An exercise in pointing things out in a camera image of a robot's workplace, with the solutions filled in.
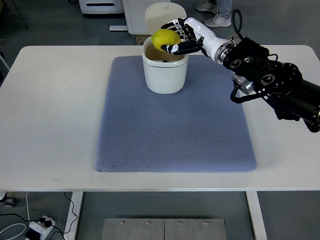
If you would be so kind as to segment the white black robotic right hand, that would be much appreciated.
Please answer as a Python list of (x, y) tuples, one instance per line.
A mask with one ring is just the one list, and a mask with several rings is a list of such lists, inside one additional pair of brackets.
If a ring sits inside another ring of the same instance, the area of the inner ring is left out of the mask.
[(234, 47), (229, 40), (218, 38), (212, 30), (193, 17), (176, 18), (161, 28), (172, 30), (181, 38), (180, 43), (164, 43), (160, 46), (161, 50), (173, 55), (201, 51), (214, 62), (222, 64), (227, 53)]

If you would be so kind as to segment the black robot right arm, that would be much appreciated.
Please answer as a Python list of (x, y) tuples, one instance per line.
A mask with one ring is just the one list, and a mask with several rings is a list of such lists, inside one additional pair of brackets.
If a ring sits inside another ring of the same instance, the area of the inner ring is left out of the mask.
[(270, 59), (269, 50), (244, 38), (218, 58), (234, 72), (230, 100), (242, 104), (263, 99), (279, 120), (302, 119), (312, 133), (320, 130), (320, 87), (303, 79), (293, 63)]

